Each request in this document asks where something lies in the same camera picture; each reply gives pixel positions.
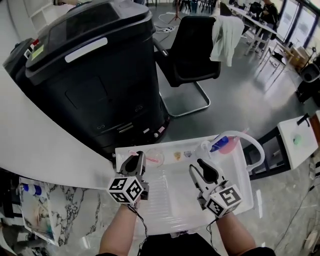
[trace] white tray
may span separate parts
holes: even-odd
[[[149,235],[195,229],[208,225],[215,219],[209,210],[201,209],[197,201],[199,190],[195,187],[189,174],[189,164],[197,159],[194,150],[202,141],[212,141],[215,137],[216,135],[115,149],[117,172],[130,156],[129,151],[147,153],[150,149],[156,149],[162,151],[164,155],[164,162],[159,167],[151,167],[154,163],[146,160],[146,171],[143,177],[149,182],[149,200],[140,201],[139,214],[144,218]],[[184,156],[184,152],[187,151],[192,152],[191,157]],[[175,158],[174,153],[176,152],[180,152],[179,160]],[[250,210],[254,206],[254,201],[240,141],[227,155],[219,152],[211,154],[215,163],[224,171],[226,178],[237,185],[243,196],[243,202],[234,211],[234,214]],[[145,234],[140,220],[136,225],[135,234],[138,236]]]

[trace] human arm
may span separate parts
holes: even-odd
[[[127,256],[133,241],[137,215],[122,204],[104,232],[99,254]]]
[[[257,247],[253,237],[232,212],[218,219],[216,224],[229,256],[240,256]]]

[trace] white jacket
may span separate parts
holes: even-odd
[[[245,25],[240,18],[235,16],[220,15],[216,16],[215,19],[216,21],[212,27],[213,49],[210,60],[213,62],[226,62],[226,65],[231,67],[232,57]]]

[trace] green object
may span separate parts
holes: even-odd
[[[299,145],[302,141],[302,136],[300,134],[297,134],[293,138],[293,144],[294,145]]]
[[[37,49],[35,52],[32,53],[32,61],[40,54],[44,51],[44,45],[41,45],[39,47],[39,49]]]

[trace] black shirt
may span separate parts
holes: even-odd
[[[265,4],[263,11],[267,11],[268,14],[265,15],[263,12],[261,14],[261,19],[267,22],[268,24],[277,24],[278,22],[278,10],[274,3]]]
[[[183,234],[171,238],[170,234],[152,235],[144,242],[140,256],[220,256],[199,234]],[[116,256],[103,253],[97,256]],[[247,251],[243,256],[276,256],[267,247],[258,247]]]

